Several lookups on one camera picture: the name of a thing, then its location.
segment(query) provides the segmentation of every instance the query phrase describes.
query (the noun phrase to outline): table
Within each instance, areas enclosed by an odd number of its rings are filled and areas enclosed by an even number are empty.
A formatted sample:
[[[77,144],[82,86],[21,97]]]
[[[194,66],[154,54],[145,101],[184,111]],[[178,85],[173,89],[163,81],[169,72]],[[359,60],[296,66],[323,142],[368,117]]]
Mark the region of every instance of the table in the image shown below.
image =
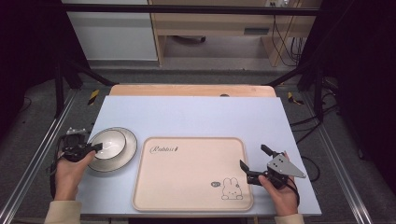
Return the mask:
[[[133,96],[127,96],[127,90]],[[157,90],[157,93],[149,95],[148,90]],[[158,90],[164,91],[163,96],[158,96]],[[258,92],[260,97],[243,96],[249,92]],[[213,97],[220,94],[237,97]],[[248,85],[113,87],[102,105],[91,137],[103,129],[121,126],[135,134],[138,148],[132,160],[117,171],[98,173],[87,169],[78,192],[78,200],[83,204],[82,214],[105,217],[273,216],[276,213],[273,203],[259,186],[252,186],[254,203],[246,212],[139,212],[133,208],[132,197],[139,148],[151,136],[238,137],[245,143],[248,165],[252,170],[263,169],[262,165],[272,159],[260,151],[260,145],[265,143],[276,151],[287,150],[292,162],[306,173],[283,106],[275,96],[274,89],[270,87]],[[309,179],[296,178],[296,184],[301,195],[299,212],[306,216],[320,215]]]

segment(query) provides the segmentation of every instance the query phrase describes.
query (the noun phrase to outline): saucer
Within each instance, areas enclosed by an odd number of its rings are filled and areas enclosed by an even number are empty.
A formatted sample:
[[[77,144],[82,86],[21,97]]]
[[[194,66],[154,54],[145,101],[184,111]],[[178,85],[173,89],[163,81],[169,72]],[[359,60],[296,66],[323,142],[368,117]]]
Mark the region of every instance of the saucer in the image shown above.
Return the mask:
[[[109,139],[105,139],[104,136],[113,136],[113,139],[121,137],[118,133],[124,135],[124,147],[119,151],[119,153],[117,153],[117,150],[114,150],[112,152],[106,152],[105,155],[97,154],[89,164],[91,169],[98,172],[115,171],[131,160],[136,153],[137,140],[134,134],[127,129],[120,127],[105,129],[96,134],[89,143],[100,143],[98,139],[109,141]]]

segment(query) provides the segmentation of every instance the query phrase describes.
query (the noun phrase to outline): beige sleeve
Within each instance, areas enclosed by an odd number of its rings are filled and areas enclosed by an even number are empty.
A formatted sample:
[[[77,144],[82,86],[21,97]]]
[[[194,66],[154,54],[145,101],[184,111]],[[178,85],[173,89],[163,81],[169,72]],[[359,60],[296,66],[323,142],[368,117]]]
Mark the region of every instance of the beige sleeve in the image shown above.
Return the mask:
[[[76,201],[53,201],[45,223],[79,223],[81,203]]]
[[[294,214],[285,217],[275,217],[276,224],[304,224],[303,215]]]

